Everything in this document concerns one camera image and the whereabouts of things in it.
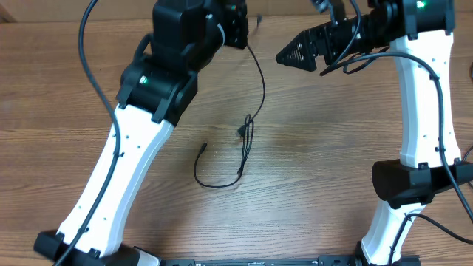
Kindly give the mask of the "black USB cable thick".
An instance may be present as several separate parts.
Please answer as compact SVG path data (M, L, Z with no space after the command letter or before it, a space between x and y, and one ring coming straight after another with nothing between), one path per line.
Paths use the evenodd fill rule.
M245 172L251 154L255 132L253 115L246 115L237 129L238 150L231 155L223 151L207 154L208 143L204 142L194 160L192 174L194 181L203 188L228 188L236 185Z

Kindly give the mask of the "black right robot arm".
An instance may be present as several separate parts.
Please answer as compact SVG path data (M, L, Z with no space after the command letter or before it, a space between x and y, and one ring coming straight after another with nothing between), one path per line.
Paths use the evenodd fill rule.
M395 61L401 93L402 144L397 160L378 161L372 184L378 205L352 255L321 255L318 265L419 265L401 248L435 195L472 180L452 122L449 62L455 29L452 0L370 1L368 14L348 18L342 1L316 1L330 21L300 32L277 55L279 64L350 75L378 58Z

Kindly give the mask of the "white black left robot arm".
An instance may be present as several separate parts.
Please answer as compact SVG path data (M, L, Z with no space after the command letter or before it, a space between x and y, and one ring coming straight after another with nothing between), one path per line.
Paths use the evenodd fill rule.
M55 265L160 263L123 243L131 206L159 150L197 93L197 79L224 46L248 43L244 1L159 0L153 30L138 44L120 77L106 144L86 187L54 231L37 236L34 251Z

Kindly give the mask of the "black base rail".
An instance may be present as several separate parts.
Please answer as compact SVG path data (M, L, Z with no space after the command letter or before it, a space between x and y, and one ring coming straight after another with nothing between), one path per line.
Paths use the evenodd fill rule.
M321 255L309 259L231 259L200 260L163 259L160 266L362 266L368 265L361 256Z

